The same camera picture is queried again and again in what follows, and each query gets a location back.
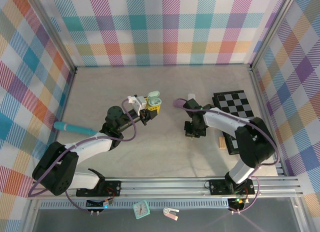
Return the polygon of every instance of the white table surface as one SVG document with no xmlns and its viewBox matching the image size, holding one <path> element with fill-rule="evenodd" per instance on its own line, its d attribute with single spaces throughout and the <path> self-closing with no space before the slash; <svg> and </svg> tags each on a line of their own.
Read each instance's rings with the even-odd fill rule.
<svg viewBox="0 0 320 232">
<path fill-rule="evenodd" d="M 213 93 L 244 90 L 254 115 L 259 117 L 246 65 L 81 67 L 63 121 L 99 131 L 111 106 L 121 106 L 127 96 L 147 96 L 155 90 L 161 93 L 160 113 L 147 126 L 137 123 L 136 139 L 85 160 L 77 171 L 93 168 L 106 177 L 205 177 L 224 176 L 237 163 L 238 155 L 219 149 L 220 130 L 208 128 L 206 137 L 185 137 L 184 124 L 190 118 L 172 103 L 194 93 L 204 106 L 213 104 Z M 130 138 L 133 129 L 123 135 Z M 61 131 L 57 141 L 73 143 L 86 137 Z M 264 166 L 256 175 L 276 176 L 277 171 L 274 166 Z"/>
</svg>

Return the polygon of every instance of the wooden block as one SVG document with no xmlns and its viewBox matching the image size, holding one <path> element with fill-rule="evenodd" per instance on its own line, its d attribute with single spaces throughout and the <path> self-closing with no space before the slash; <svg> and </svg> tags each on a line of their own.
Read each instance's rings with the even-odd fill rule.
<svg viewBox="0 0 320 232">
<path fill-rule="evenodd" d="M 227 149 L 227 144 L 226 144 L 226 140 L 225 137 L 220 136 L 219 137 L 219 145 L 220 145 L 220 150 L 226 150 Z"/>
</svg>

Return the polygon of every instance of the chessboard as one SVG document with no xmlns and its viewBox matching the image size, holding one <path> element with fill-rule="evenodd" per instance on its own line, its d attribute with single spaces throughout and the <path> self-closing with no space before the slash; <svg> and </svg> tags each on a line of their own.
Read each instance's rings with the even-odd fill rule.
<svg viewBox="0 0 320 232">
<path fill-rule="evenodd" d="M 254 113 L 251 110 L 251 106 L 248 102 L 247 96 L 243 90 L 214 93 L 213 97 L 214 106 L 220 110 L 238 116 L 240 118 L 253 119 Z M 229 155 L 239 154 L 238 144 L 236 138 L 224 133 L 226 147 Z"/>
</svg>

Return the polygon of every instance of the plaid wallpaper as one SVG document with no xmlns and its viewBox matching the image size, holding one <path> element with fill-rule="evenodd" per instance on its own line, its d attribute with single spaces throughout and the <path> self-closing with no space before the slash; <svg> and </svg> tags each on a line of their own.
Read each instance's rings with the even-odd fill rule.
<svg viewBox="0 0 320 232">
<path fill-rule="evenodd" d="M 18 230 L 71 73 L 27 0 L 0 0 L 0 232 Z"/>
<path fill-rule="evenodd" d="M 282 2 L 41 1 L 78 66 L 248 63 Z"/>
<path fill-rule="evenodd" d="M 320 0 L 295 0 L 257 68 L 286 166 L 320 228 Z"/>
</svg>

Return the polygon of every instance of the clock face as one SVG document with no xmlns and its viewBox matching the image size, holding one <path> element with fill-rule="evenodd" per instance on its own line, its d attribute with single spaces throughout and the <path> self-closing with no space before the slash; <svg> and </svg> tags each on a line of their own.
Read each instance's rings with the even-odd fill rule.
<svg viewBox="0 0 320 232">
<path fill-rule="evenodd" d="M 133 211 L 136 219 L 140 219 L 150 214 L 147 201 L 143 200 L 133 205 Z"/>
</svg>

